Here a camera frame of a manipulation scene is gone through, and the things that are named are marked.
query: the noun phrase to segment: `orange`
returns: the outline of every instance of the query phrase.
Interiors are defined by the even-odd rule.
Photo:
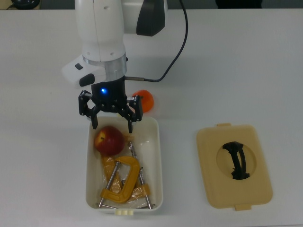
[[[133,97],[136,95],[140,96],[141,98],[143,113],[150,111],[154,104],[152,94],[147,90],[140,90],[140,91],[136,91],[133,94]]]

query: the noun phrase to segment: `table surface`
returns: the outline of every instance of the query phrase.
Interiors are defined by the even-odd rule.
[[[146,115],[160,128],[163,205],[114,217],[85,202],[89,121],[80,90],[61,68],[81,52],[73,10],[0,13],[1,226],[278,226],[303,224],[303,10],[188,10],[188,41],[161,83],[147,89]],[[128,76],[158,78],[183,41],[184,17],[170,10],[154,37],[125,35]],[[207,201],[196,133],[217,123],[251,124],[274,196],[252,210]]]

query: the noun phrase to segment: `white plastic container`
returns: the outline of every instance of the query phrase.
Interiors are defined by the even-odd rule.
[[[132,215],[134,212],[151,212],[158,209],[163,203],[162,166],[160,152],[159,126],[155,119],[143,117],[142,121],[134,126],[132,136],[138,161],[144,169],[145,182],[149,185],[150,200],[155,204],[153,209],[129,208],[129,204],[115,203],[117,209],[101,208],[96,203],[100,201],[100,193],[106,187],[104,182],[101,155],[94,148],[94,138],[99,130],[107,125],[112,125],[122,133],[128,133],[128,123],[122,117],[99,117],[96,130],[89,127],[88,154],[87,154],[87,177],[86,177],[86,202],[92,209],[117,215]],[[105,200],[104,204],[111,205],[111,201]]]

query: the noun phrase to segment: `black cable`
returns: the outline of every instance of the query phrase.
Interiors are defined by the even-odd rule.
[[[183,51],[183,48],[184,48],[186,40],[187,40],[187,35],[188,35],[188,19],[187,19],[187,13],[186,13],[186,10],[185,10],[185,7],[184,7],[184,4],[183,4],[182,0],[179,0],[179,1],[180,1],[181,7],[182,7],[183,12],[184,12],[185,25],[186,25],[186,28],[185,28],[185,37],[184,37],[184,41],[183,41],[183,44],[181,46],[181,49],[179,50],[179,52],[176,55],[175,59],[171,62],[171,64],[166,69],[165,73],[163,74],[163,76],[160,79],[146,79],[146,78],[144,78],[144,81],[148,81],[148,82],[160,82],[161,80],[163,80],[164,77],[166,76],[166,74],[169,72],[169,70],[172,67],[172,65],[175,63],[175,61],[178,59],[178,57],[180,56],[180,54]]]
[[[14,7],[14,4],[10,5],[6,10],[13,8],[13,7]]]

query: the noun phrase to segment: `red apple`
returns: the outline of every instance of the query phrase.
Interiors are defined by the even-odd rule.
[[[123,134],[113,126],[105,126],[94,139],[95,148],[106,156],[119,154],[125,145]]]

